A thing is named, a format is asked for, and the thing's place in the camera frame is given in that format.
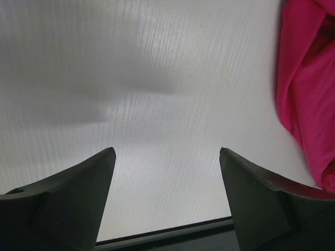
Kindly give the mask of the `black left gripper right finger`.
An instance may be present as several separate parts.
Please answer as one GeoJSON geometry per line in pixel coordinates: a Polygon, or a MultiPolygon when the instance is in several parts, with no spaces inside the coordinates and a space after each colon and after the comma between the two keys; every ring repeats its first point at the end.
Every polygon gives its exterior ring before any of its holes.
{"type": "Polygon", "coordinates": [[[240,250],[334,250],[334,194],[260,167],[228,148],[220,168],[240,250]]]}

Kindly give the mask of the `pink t shirt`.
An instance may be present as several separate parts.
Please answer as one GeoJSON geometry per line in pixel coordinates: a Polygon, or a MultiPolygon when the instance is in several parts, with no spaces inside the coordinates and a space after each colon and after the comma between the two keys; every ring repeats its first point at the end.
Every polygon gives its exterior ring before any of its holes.
{"type": "Polygon", "coordinates": [[[276,105],[315,183],[334,192],[334,1],[284,6],[276,105]]]}

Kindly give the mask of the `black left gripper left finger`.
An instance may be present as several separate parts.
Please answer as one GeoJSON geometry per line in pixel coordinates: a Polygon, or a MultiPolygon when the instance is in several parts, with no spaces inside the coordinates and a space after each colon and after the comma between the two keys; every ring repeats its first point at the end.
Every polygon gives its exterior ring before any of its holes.
{"type": "Polygon", "coordinates": [[[1,250],[94,250],[115,162],[109,147],[1,195],[1,250]]]}

